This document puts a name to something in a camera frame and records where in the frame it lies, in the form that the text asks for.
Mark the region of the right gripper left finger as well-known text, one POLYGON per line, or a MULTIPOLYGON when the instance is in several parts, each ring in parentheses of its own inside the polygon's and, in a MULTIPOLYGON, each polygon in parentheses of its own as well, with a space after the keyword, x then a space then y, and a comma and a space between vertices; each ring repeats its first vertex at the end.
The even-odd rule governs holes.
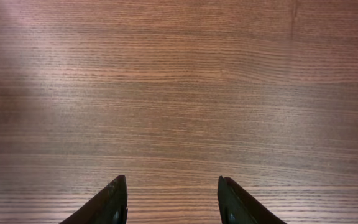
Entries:
POLYGON ((60 224, 126 224, 127 203, 126 177, 119 175, 60 224))

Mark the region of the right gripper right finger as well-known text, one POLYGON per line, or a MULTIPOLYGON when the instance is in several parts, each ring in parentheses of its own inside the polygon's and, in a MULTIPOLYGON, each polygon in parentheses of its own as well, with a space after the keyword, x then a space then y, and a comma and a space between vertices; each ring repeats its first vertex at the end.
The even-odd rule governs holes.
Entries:
POLYGON ((222 224, 285 224, 230 177, 218 180, 222 224))

